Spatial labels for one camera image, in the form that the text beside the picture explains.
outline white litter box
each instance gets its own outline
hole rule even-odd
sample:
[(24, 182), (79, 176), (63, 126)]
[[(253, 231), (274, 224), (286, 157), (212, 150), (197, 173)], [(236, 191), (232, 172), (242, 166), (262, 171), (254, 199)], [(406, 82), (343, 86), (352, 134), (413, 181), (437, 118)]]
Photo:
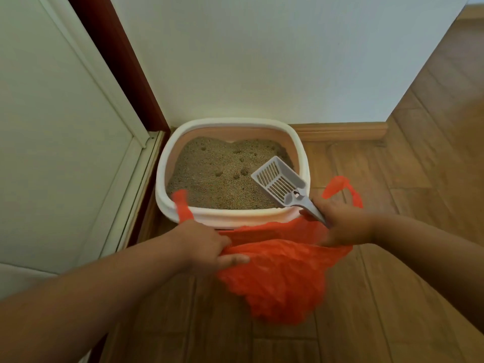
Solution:
[[(199, 136), (213, 137), (227, 142), (248, 139), (269, 139), (281, 144), (294, 164), (294, 170), (311, 185), (309, 164), (298, 134), (289, 125), (260, 118), (204, 118), (187, 122), (170, 137), (161, 153), (156, 172), (156, 203), (165, 216), (178, 223), (175, 203), (166, 194), (166, 185), (173, 174), (176, 160), (185, 144)], [(226, 210), (190, 207), (195, 220), (216, 229), (234, 229), (243, 225), (267, 222), (288, 222), (299, 216), (299, 207), (258, 210)]]

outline brown cat litter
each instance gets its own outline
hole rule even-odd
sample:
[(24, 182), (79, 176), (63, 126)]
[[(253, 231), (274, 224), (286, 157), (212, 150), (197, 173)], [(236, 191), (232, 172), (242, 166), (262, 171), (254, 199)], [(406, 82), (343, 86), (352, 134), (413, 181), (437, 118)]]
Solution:
[(250, 174), (277, 155), (294, 166), (279, 143), (240, 140), (228, 143), (210, 137), (189, 141), (180, 153), (166, 187), (171, 194), (188, 190), (188, 205), (216, 209), (266, 209), (275, 207)]

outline litter box rim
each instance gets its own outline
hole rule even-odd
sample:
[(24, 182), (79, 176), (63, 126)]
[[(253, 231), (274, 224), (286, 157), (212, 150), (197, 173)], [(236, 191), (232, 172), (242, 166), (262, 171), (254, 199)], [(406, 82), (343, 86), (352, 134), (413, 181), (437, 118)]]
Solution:
[[(294, 143), (299, 161), (299, 176), (311, 188), (311, 176), (305, 149), (296, 131), (286, 123), (265, 118), (201, 118), (189, 121), (177, 128), (166, 142), (156, 170), (155, 199), (161, 212), (170, 220), (179, 223), (175, 203), (166, 194), (165, 169), (173, 146), (185, 133), (205, 127), (242, 126), (264, 127), (287, 133)], [(261, 225), (268, 222), (286, 223), (299, 216), (299, 207), (271, 207), (269, 209), (227, 210), (192, 207), (190, 211), (196, 221), (216, 229), (235, 229), (240, 226)]]

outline person's left hand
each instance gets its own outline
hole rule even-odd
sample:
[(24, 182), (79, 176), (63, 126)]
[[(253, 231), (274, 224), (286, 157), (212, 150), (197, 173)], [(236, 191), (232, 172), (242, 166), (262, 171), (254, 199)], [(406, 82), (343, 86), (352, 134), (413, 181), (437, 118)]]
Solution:
[(222, 250), (231, 244), (230, 238), (194, 220), (181, 223), (168, 234), (180, 247), (182, 257), (186, 257), (188, 271), (192, 274), (210, 274), (250, 262), (247, 255), (221, 256)]

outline wooden floor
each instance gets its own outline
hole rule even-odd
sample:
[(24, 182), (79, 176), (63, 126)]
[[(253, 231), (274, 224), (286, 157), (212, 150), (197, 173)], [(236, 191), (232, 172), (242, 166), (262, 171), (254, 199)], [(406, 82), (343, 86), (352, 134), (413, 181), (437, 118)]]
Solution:
[[(400, 213), (484, 245), (484, 21), (456, 22), (377, 142), (305, 143), (313, 191), (350, 178), (368, 209)], [(165, 232), (154, 202), (142, 238)], [(177, 276), (108, 339), (110, 361), (482, 362), (484, 336), (393, 256), (355, 247), (327, 273), (299, 326), (250, 317), (213, 277)]]

